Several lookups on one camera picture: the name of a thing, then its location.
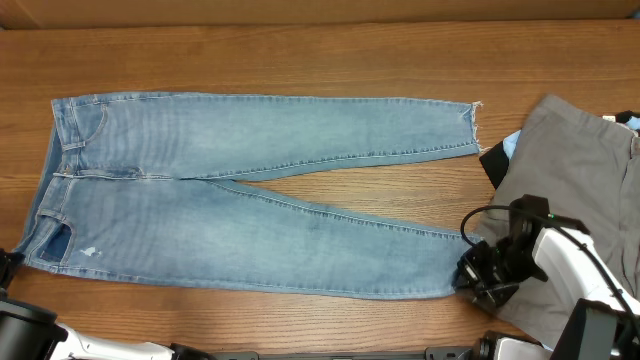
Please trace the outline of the light blue denim jeans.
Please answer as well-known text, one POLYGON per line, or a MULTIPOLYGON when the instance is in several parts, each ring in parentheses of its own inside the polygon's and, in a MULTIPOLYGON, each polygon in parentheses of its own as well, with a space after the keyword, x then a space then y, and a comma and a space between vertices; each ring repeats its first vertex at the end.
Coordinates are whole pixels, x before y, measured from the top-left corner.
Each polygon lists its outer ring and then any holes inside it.
POLYGON ((431 99, 124 92, 52 101, 18 252, 60 275, 363 299, 450 295, 458 232, 262 188, 472 155, 475 107, 431 99))

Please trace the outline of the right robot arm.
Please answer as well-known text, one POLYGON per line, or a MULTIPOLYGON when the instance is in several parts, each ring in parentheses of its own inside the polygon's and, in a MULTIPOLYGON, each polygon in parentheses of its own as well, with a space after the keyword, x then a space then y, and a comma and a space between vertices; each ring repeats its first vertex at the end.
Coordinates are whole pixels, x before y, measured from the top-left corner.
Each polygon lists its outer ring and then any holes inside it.
POLYGON ((453 286, 487 312, 504 306, 524 281, 551 285, 570 316, 552 350, 488 331, 466 359, 619 359, 639 356, 639 302, 597 255, 578 219, 551 213, 547 199, 524 195, 506 206, 509 233, 474 243, 461 256, 453 286))

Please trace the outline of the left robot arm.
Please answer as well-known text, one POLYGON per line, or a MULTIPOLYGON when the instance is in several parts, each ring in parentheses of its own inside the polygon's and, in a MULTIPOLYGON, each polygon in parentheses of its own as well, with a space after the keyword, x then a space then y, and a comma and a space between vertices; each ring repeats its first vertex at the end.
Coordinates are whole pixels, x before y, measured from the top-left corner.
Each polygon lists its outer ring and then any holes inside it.
POLYGON ((187 346, 121 343, 82 335, 57 322, 57 314, 8 297, 24 259, 1 252, 1 360, 206 360, 214 356, 187 346))

